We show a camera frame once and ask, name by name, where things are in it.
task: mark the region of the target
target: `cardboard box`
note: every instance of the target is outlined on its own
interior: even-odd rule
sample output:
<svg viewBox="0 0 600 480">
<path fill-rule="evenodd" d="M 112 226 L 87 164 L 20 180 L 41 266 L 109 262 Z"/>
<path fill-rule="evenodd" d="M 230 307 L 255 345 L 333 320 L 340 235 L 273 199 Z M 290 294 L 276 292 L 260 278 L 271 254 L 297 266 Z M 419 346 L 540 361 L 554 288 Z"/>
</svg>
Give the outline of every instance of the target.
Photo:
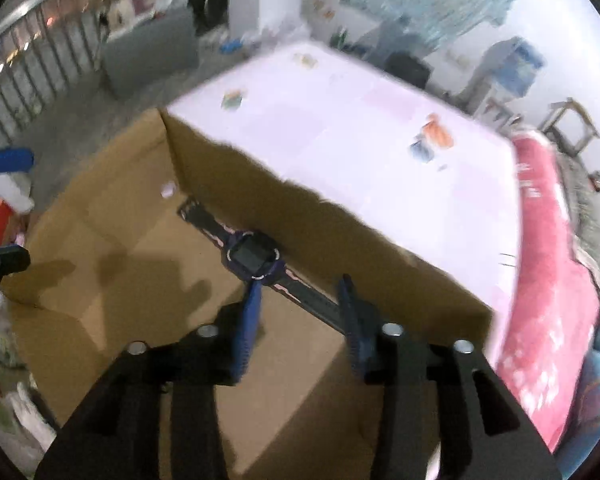
<svg viewBox="0 0 600 480">
<path fill-rule="evenodd" d="M 171 181 L 178 191 L 165 199 Z M 274 237 L 329 294 L 348 272 L 362 297 L 422 338 L 486 338 L 490 310 L 443 272 L 151 110 L 73 179 L 29 235 L 30 269 L 3 281 L 23 357 L 60 422 L 130 341 L 174 342 L 241 296 L 218 250 L 176 214 L 189 195 Z M 243 382 L 217 388 L 232 478 L 368 478 L 381 392 L 356 383 L 343 337 L 269 289 L 262 333 Z"/>
</svg>

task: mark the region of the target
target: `floor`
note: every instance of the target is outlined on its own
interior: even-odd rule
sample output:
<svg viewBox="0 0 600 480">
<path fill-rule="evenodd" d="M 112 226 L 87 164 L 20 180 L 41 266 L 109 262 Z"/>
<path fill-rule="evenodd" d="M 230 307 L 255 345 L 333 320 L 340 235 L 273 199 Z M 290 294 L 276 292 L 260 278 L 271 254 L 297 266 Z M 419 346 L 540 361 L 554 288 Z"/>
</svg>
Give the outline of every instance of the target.
<svg viewBox="0 0 600 480">
<path fill-rule="evenodd" d="M 166 106 L 245 59 L 240 52 L 225 56 L 203 51 L 200 57 L 199 68 L 156 81 L 124 100 L 116 99 L 109 91 L 102 72 L 95 72 L 49 105 L 18 134 L 14 145 L 31 148 L 36 158 L 30 176 L 37 211 L 53 202 L 82 161 L 107 144 L 142 111 Z"/>
</svg>

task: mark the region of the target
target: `balcony railing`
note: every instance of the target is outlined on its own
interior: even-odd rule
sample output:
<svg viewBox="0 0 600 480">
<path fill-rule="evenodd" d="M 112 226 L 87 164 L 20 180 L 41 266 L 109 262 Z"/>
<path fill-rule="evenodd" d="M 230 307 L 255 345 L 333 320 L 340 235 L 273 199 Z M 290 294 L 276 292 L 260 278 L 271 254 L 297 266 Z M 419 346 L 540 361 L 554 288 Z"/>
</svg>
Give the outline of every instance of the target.
<svg viewBox="0 0 600 480">
<path fill-rule="evenodd" d="M 29 0 L 0 22 L 0 146 L 100 67 L 100 15 L 115 0 Z"/>
</svg>

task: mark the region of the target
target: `blue cushion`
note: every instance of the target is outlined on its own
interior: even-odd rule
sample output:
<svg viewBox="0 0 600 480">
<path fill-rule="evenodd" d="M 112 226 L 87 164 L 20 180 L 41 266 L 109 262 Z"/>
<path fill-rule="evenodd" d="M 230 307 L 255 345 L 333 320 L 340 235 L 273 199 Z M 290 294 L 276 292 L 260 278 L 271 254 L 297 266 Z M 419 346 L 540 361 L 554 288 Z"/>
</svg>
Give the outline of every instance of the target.
<svg viewBox="0 0 600 480">
<path fill-rule="evenodd" d="M 586 355 L 576 396 L 572 420 L 555 453 L 564 479 L 584 462 L 600 440 L 600 327 L 593 348 Z"/>
</svg>

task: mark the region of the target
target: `pink cushion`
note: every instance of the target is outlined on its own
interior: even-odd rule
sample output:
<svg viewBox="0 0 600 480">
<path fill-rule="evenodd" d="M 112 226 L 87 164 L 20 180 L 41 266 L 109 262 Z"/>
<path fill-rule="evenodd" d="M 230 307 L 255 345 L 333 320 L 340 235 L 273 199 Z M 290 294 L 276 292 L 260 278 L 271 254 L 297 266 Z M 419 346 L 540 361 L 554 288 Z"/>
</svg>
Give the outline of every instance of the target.
<svg viewBox="0 0 600 480">
<path fill-rule="evenodd" d="M 555 155 L 537 132 L 517 134 L 522 200 L 518 290 L 497 372 L 551 451 L 569 416 L 600 303 L 571 257 L 571 227 Z"/>
</svg>

